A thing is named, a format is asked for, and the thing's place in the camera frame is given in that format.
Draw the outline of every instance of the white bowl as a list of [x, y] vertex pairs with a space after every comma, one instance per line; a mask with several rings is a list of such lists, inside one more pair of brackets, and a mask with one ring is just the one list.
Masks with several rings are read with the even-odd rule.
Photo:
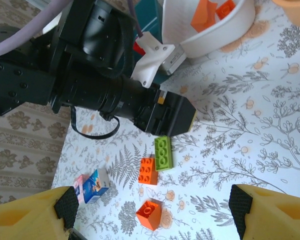
[[[199, 58], [242, 37], [256, 16], [254, 0], [233, 0], [235, 8], [224, 19], [202, 32], [191, 26], [199, 0], [164, 0], [162, 41], [181, 44], [188, 58]], [[212, 0], [218, 7], [225, 0]]]

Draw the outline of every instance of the white cable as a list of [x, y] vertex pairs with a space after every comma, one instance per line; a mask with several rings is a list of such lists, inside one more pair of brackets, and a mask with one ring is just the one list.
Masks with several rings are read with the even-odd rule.
[[48, 25], [72, 0], [52, 0], [48, 6], [14, 35], [0, 42], [0, 56], [20, 47]]

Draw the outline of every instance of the green lego brick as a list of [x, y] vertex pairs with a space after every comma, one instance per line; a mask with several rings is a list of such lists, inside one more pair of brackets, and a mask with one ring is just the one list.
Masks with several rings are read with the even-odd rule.
[[170, 138], [161, 136], [154, 139], [155, 170], [157, 172], [173, 168]]

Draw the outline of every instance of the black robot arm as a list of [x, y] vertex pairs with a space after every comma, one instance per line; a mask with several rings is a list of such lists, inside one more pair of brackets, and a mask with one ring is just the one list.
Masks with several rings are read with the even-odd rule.
[[[54, 113], [61, 106], [96, 110], [156, 136], [188, 132], [196, 109], [187, 98], [128, 77], [134, 24], [104, 1], [74, 0], [53, 30], [0, 56], [0, 116], [24, 102], [50, 103]], [[16, 31], [0, 27], [0, 42]]]

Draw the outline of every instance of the white patterned tablecloth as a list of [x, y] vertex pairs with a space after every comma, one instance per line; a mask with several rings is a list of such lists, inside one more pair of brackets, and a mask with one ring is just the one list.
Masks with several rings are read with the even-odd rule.
[[[78, 211], [75, 227], [89, 240], [238, 240], [228, 206], [232, 184], [300, 197], [300, 28], [271, 1], [257, 1], [256, 12], [242, 38], [185, 64], [162, 85], [186, 96], [198, 115], [191, 132], [172, 138], [174, 168], [159, 173], [157, 186], [138, 183], [154, 136], [125, 119], [102, 141], [69, 128], [53, 187], [102, 167], [111, 180], [96, 204]], [[97, 112], [77, 115], [85, 133], [115, 125]], [[153, 232], [136, 217], [149, 198], [164, 203]]]

